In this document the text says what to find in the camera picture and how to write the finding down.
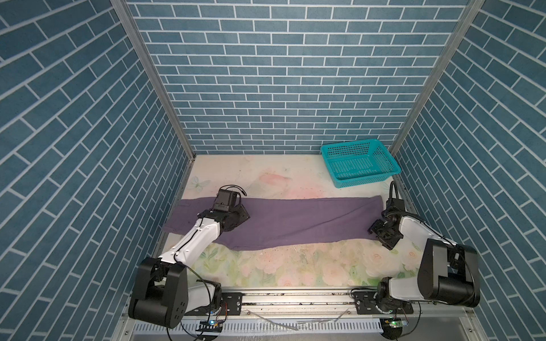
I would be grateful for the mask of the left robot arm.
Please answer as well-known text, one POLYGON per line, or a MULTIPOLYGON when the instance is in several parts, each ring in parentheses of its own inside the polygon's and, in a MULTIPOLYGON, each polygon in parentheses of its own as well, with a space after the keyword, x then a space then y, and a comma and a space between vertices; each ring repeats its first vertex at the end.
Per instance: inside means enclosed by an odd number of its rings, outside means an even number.
POLYGON ((222 233, 250 219, 242 204, 246 195, 240 186, 221 187, 212 207, 197 215, 181 241, 159 257, 142 261, 129 303, 130 318, 172 329, 188 311, 204 309, 212 316, 221 309, 221 284, 196 274, 199 284, 190 287, 188 273, 196 273, 191 266, 222 233))

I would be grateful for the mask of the purple trousers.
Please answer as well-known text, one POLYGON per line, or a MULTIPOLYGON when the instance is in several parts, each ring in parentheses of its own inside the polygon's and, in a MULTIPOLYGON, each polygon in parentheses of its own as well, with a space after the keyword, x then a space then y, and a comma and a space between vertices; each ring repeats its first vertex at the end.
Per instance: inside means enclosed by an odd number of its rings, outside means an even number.
MULTIPOLYGON (((167 233, 184 235, 197 215, 216 198, 180 200, 163 226, 167 233)), ((235 251, 257 251, 297 244, 369 239, 368 228, 380 218, 383 202, 374 197, 333 197, 274 200, 242 198, 250 219, 215 241, 235 251)))

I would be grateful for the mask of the teal plastic basket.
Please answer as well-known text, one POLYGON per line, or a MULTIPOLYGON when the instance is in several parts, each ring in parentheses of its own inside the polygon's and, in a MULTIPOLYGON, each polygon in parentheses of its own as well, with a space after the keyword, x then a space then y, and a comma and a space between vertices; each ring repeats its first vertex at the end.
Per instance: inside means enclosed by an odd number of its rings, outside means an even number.
POLYGON ((377 139, 325 144, 320 152, 336 188, 382 182, 401 173, 398 162, 377 139))

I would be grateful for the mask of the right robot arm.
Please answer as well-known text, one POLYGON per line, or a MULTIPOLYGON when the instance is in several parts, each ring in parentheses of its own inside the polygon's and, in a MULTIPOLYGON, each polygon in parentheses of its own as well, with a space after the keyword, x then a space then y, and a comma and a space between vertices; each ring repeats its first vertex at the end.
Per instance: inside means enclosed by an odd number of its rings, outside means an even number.
POLYGON ((420 216, 405 210, 405 203, 390 198, 382 217, 368 229, 392 251, 408 239, 422 251, 415 278, 385 277, 378 284, 375 303, 384 313, 410 302, 433 302, 475 308, 481 299, 479 256, 473 247, 457 244, 433 230, 420 216))

